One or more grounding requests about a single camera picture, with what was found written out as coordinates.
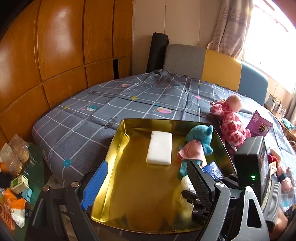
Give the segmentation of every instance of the purple card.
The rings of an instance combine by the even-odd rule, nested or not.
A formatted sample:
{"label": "purple card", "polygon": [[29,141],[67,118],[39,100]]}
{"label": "purple card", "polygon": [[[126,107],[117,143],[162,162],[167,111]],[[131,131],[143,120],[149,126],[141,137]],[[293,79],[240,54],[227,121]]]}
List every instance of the purple card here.
{"label": "purple card", "polygon": [[272,127],[272,123],[261,117],[258,111],[255,111],[246,129],[250,130],[252,137],[265,137]]}

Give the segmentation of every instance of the rolled mat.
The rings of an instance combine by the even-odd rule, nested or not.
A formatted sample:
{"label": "rolled mat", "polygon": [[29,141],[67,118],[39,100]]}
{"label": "rolled mat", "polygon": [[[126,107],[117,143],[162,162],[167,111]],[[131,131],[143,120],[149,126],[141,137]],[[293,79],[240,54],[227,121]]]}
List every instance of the rolled mat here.
{"label": "rolled mat", "polygon": [[147,63],[147,73],[153,70],[162,69],[165,60],[165,49],[167,46],[168,36],[162,33],[152,35],[149,58]]}

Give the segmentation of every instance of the wooden wardrobe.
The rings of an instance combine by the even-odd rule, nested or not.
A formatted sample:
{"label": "wooden wardrobe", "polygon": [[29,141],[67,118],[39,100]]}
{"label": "wooden wardrobe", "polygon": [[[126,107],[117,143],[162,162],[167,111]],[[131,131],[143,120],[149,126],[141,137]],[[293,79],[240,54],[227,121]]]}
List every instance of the wooden wardrobe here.
{"label": "wooden wardrobe", "polygon": [[133,0],[34,0],[0,41],[0,148],[50,108],[131,74]]}

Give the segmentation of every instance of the screw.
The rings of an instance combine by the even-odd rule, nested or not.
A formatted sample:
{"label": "screw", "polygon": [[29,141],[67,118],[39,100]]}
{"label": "screw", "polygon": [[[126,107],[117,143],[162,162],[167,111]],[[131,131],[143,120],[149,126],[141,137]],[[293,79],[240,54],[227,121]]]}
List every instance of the screw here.
{"label": "screw", "polygon": [[71,187],[76,188],[79,186],[79,182],[72,182]]}
{"label": "screw", "polygon": [[247,192],[252,192],[253,191],[253,188],[251,188],[250,186],[246,186],[245,189],[246,189]]}
{"label": "screw", "polygon": [[43,188],[42,188],[42,191],[44,191],[44,192],[47,192],[49,190],[49,186],[44,186]]}
{"label": "screw", "polygon": [[216,183],[216,186],[217,186],[218,188],[223,188],[223,187],[224,187],[224,184],[223,184],[222,182],[217,182],[217,183]]}

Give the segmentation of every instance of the white sponge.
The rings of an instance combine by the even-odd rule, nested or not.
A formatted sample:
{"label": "white sponge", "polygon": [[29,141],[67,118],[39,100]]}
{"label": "white sponge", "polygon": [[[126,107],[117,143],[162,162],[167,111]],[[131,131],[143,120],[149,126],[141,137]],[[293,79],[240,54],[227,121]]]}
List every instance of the white sponge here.
{"label": "white sponge", "polygon": [[172,133],[152,131],[146,162],[170,165],[172,158]]}

